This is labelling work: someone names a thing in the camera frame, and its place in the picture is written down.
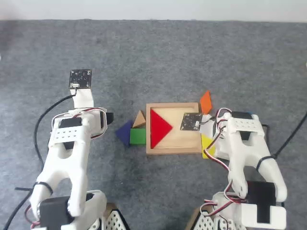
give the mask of black cable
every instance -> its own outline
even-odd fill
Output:
[[[20,208],[24,205],[24,203],[27,201],[27,199],[29,199],[29,197],[31,196],[32,192],[33,192],[33,189],[31,189],[31,190],[28,192],[28,194],[25,196],[25,198],[24,198],[24,199],[19,203],[19,205],[14,209],[14,211],[11,213],[11,215],[10,215],[8,221],[6,222],[6,224],[5,224],[4,228],[3,228],[3,230],[9,229],[9,226],[10,226],[10,224],[11,224],[13,218],[15,217],[15,215],[17,214],[17,212],[19,211],[19,209],[20,209]]]
[[[283,149],[287,146],[287,144],[289,144],[289,142],[291,141],[291,139],[295,136],[295,134],[298,132],[298,130],[301,128],[301,126],[303,125],[303,123],[306,121],[306,118],[307,118],[307,111],[305,113],[305,115],[303,116],[302,120],[298,123],[298,125],[296,126],[296,128],[293,130],[293,132],[291,133],[291,135],[288,137],[288,139],[284,142],[284,144],[276,151],[276,153],[272,154],[271,156],[266,156],[266,157],[263,157],[259,160],[258,164],[257,164],[257,167],[256,167],[256,170],[258,171],[261,163],[266,160],[266,159],[270,159],[270,158],[273,158],[273,159],[276,159],[279,154],[283,151]]]
[[[38,126],[39,126],[39,123],[41,122],[41,120],[44,118],[44,116],[50,112],[50,110],[52,110],[54,107],[56,107],[58,104],[60,104],[61,102],[67,100],[67,99],[70,99],[74,96],[76,96],[77,94],[77,89],[76,89],[76,92],[75,94],[72,94],[72,95],[69,95],[67,97],[64,97],[62,98],[61,100],[55,102],[52,106],[50,106],[38,119],[36,125],[35,125],[35,128],[34,128],[34,136],[33,136],[33,140],[34,140],[34,147],[35,147],[35,150],[36,150],[36,153],[37,153],[37,157],[41,163],[41,169],[40,171],[42,172],[43,168],[44,168],[44,161],[43,161],[43,158],[42,158],[42,155],[38,149],[38,145],[37,145],[37,131],[38,131]],[[16,216],[17,212],[19,211],[19,209],[24,205],[24,203],[27,201],[27,199],[31,196],[33,192],[33,188],[28,192],[28,194],[25,196],[25,198],[18,204],[18,206],[14,209],[14,211],[11,213],[9,219],[7,220],[3,230],[7,230],[9,229],[9,226],[12,222],[12,220],[14,219],[14,217]]]
[[[35,128],[34,128],[34,135],[33,135],[33,141],[34,141],[34,147],[35,147],[35,150],[36,150],[36,153],[37,153],[37,157],[41,163],[41,171],[43,170],[44,168],[44,161],[43,161],[43,158],[42,158],[42,154],[40,153],[39,149],[38,149],[38,145],[37,145],[37,131],[38,131],[38,126],[39,126],[39,123],[41,122],[41,120],[44,118],[44,116],[50,112],[50,110],[52,110],[54,107],[56,107],[58,104],[62,103],[63,101],[67,100],[67,99],[70,99],[74,96],[76,96],[77,94],[77,89],[76,89],[76,92],[75,94],[72,94],[72,95],[69,95],[67,97],[64,97],[62,98],[61,100],[55,102],[52,106],[50,106],[38,119],[37,123],[35,124]]]
[[[305,116],[303,116],[302,120],[298,123],[297,127],[295,128],[295,130],[291,133],[291,135],[288,137],[288,139],[285,141],[285,143],[275,153],[276,158],[281,153],[281,151],[283,151],[283,149],[287,146],[287,144],[294,137],[294,135],[297,133],[297,131],[301,128],[302,124],[306,121],[306,118],[307,118],[307,111],[305,113]]]

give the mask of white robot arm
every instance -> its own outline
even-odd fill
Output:
[[[52,119],[47,159],[30,198],[37,229],[103,229],[106,196],[99,190],[87,192],[86,169],[91,139],[103,135],[110,121],[105,108],[93,107],[90,77],[90,70],[71,71],[75,109]],[[71,181],[71,195],[49,199],[65,178]]]
[[[216,151],[213,157],[208,157],[216,161],[219,161],[217,158],[229,160],[229,166],[225,165],[229,186],[224,193],[213,196],[214,209],[218,210],[229,202],[226,192],[232,187],[234,195],[244,202],[232,202],[219,215],[245,227],[285,229],[286,210],[276,202],[286,200],[287,188],[275,159],[267,159],[259,167],[266,182],[247,182],[244,176],[245,166],[256,168],[261,158],[270,156],[258,116],[222,108],[216,118],[213,121],[210,115],[204,115],[200,126],[201,133],[215,139]],[[269,198],[271,200],[264,204],[263,201]],[[263,206],[267,206],[265,211],[261,209]]]

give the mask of wooden triangle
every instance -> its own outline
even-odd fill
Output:
[[[172,126],[160,117],[154,110],[150,110],[150,146],[153,149],[168,133]]]
[[[200,99],[201,111],[203,114],[208,114],[212,109],[210,91],[208,90]]]
[[[139,110],[138,115],[136,116],[136,119],[133,123],[132,128],[137,128],[137,127],[140,127],[140,126],[145,125],[145,124],[146,124],[145,117],[144,117],[142,111]]]

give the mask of wooden block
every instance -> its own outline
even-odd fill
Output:
[[[150,148],[153,149],[163,138],[165,138],[173,127],[153,109],[150,110],[150,119]]]
[[[151,113],[153,109],[173,128],[151,148]],[[198,103],[150,103],[146,105],[146,153],[186,154],[201,153],[201,134],[197,131],[180,130],[184,113],[197,113]]]
[[[138,112],[138,114],[136,116],[136,119],[135,119],[135,121],[133,123],[132,128],[137,128],[137,127],[140,127],[140,126],[145,125],[145,124],[146,124],[145,117],[144,117],[142,111],[139,110],[139,112]]]
[[[212,110],[212,103],[210,97],[210,91],[208,90],[200,99],[201,103],[201,112],[203,114],[208,114]]]
[[[122,127],[120,127],[115,133],[116,136],[124,143],[124,145],[129,146],[130,139],[130,129],[132,126],[132,120],[129,120]]]
[[[209,137],[207,137],[204,134],[201,134],[201,146],[202,146],[202,157],[204,159],[208,159],[207,155],[203,152],[212,142],[213,140]],[[210,149],[209,149],[209,154],[211,156],[213,156],[215,153],[215,146],[213,145]]]
[[[146,144],[146,129],[132,128],[130,130],[130,144],[131,145],[145,145]]]

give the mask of perforated plate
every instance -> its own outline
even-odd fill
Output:
[[[57,128],[52,131],[50,141],[52,141],[53,143],[76,141],[81,139],[81,136],[83,134],[84,134],[83,126]]]
[[[126,230],[118,211],[113,210],[106,220],[106,230]]]
[[[193,230],[247,230],[242,224],[235,223],[232,219],[228,219],[228,229],[225,219],[221,217],[214,218],[204,217],[200,215]]]
[[[227,128],[230,129],[230,132],[236,131],[249,131],[249,132],[257,132],[264,136],[264,132],[262,129],[262,125],[259,120],[256,119],[241,119],[241,118],[229,118],[228,119],[228,126]]]
[[[200,215],[193,230],[213,230],[214,222],[210,217]]]

